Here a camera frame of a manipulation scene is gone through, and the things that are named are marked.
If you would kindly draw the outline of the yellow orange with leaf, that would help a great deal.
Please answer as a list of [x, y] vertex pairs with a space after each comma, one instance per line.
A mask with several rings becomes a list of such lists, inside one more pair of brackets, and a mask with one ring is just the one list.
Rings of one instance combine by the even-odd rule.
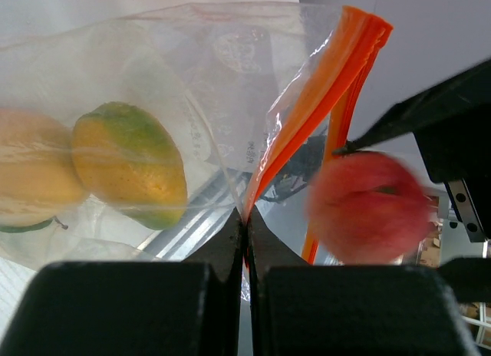
[[71, 159], [71, 130], [48, 115], [1, 109], [1, 231], [43, 229], [89, 192]]

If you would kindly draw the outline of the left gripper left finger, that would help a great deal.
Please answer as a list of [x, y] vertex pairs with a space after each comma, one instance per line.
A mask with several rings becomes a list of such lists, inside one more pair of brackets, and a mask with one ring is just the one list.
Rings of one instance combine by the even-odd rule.
[[181, 262], [55, 262], [31, 280], [3, 355], [234, 355], [238, 212]]

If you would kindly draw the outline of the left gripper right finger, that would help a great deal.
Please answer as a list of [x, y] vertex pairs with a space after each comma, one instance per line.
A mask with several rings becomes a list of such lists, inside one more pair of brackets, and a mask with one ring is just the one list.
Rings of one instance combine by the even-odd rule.
[[257, 210], [247, 233], [255, 354], [479, 354], [438, 268], [309, 265]]

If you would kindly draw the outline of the clear orange-zip bag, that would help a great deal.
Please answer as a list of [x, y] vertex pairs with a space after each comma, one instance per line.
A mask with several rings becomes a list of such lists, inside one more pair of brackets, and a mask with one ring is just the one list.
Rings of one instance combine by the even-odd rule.
[[[102, 104], [137, 106], [181, 154], [186, 209], [216, 172], [252, 174], [232, 211], [244, 219], [309, 137], [320, 133], [320, 145], [302, 172], [324, 162], [325, 147], [345, 142], [392, 29], [352, 6], [298, 3], [186, 4], [113, 18], [2, 46], [1, 109], [48, 115], [72, 137], [76, 121]], [[49, 226], [1, 231], [1, 257], [32, 270], [61, 260], [142, 260], [138, 246], [162, 230], [82, 186], [88, 198]]]

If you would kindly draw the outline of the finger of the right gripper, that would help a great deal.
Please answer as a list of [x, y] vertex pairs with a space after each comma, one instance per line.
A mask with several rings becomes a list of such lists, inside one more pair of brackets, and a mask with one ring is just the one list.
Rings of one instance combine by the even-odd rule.
[[441, 265], [437, 272], [452, 288], [460, 303], [490, 303], [491, 261], [477, 257], [460, 257]]
[[344, 156], [490, 104], [490, 60], [390, 107], [359, 138], [332, 152]]

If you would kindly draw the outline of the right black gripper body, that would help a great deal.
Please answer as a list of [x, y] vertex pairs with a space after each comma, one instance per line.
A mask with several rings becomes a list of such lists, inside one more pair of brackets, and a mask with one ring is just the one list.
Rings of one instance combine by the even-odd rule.
[[442, 183], [471, 242], [490, 239], [490, 107], [414, 132], [428, 176]]

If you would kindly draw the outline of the pink peach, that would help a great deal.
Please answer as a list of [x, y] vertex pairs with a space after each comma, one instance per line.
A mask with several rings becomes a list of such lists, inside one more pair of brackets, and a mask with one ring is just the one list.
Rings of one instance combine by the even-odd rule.
[[326, 163], [306, 204], [313, 237], [345, 265], [393, 262], [429, 231], [430, 202], [418, 179], [385, 153]]

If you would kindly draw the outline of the yellow-green mango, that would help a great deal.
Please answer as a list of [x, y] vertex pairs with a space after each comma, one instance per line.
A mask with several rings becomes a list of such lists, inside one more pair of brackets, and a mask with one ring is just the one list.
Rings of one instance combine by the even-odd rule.
[[103, 203], [153, 230], [174, 227], [187, 206], [181, 154], [147, 111], [109, 102], [81, 116], [71, 137], [81, 182]]

